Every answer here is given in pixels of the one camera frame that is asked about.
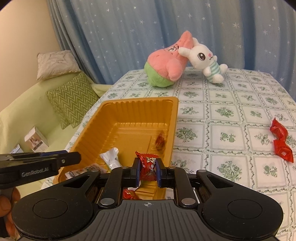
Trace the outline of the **person left hand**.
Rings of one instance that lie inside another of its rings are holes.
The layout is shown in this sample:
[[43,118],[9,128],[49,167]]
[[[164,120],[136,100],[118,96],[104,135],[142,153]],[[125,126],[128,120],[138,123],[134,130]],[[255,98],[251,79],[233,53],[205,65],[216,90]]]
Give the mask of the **person left hand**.
[[11,217],[12,205],[19,201],[21,198],[17,188],[13,189],[11,199],[1,195],[1,235],[3,238],[11,237],[16,238],[17,231]]

